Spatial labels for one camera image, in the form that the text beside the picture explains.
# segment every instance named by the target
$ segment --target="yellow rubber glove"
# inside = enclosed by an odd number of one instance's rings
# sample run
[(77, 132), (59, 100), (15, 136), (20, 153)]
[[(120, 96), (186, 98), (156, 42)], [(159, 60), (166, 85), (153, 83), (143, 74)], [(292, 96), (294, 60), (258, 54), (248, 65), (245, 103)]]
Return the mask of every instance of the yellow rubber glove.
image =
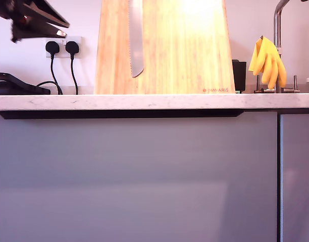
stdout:
[(254, 48), (249, 71), (257, 76), (260, 72), (262, 83), (268, 84), (269, 89), (274, 89), (278, 75), (280, 87), (285, 87), (287, 83), (287, 72), (279, 56), (276, 46), (266, 37), (259, 39)]

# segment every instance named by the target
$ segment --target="countertop edge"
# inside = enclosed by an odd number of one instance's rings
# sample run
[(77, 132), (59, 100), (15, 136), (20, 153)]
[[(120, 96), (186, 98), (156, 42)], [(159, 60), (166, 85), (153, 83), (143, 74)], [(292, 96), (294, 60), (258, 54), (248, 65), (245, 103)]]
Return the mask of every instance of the countertop edge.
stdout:
[(0, 96), (0, 112), (299, 108), (309, 108), (309, 94)]

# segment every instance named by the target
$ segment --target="grey cabinet door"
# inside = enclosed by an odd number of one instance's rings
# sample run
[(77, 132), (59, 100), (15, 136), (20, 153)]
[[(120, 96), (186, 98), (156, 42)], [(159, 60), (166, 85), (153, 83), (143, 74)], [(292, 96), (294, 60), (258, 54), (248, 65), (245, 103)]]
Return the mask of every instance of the grey cabinet door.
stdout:
[(283, 242), (309, 242), (309, 115), (283, 115)]
[(275, 242), (276, 133), (273, 112), (0, 117), (0, 242)]

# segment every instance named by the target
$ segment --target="wooden cutting board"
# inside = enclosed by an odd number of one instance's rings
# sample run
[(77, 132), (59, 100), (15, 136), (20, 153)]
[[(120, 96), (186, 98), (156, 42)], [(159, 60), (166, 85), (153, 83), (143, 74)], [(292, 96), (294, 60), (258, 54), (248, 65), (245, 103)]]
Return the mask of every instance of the wooden cutting board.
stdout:
[(143, 0), (143, 51), (132, 78), (128, 0), (103, 0), (95, 94), (235, 93), (224, 0)]

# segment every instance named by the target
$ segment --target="cabinet door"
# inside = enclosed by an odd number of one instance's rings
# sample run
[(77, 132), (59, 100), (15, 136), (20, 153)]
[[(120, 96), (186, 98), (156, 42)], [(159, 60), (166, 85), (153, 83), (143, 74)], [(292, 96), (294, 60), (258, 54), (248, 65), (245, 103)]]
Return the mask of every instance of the cabinet door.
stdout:
[(0, 242), (275, 242), (276, 133), (273, 112), (0, 117)]
[(309, 242), (309, 115), (283, 115), (283, 241)]

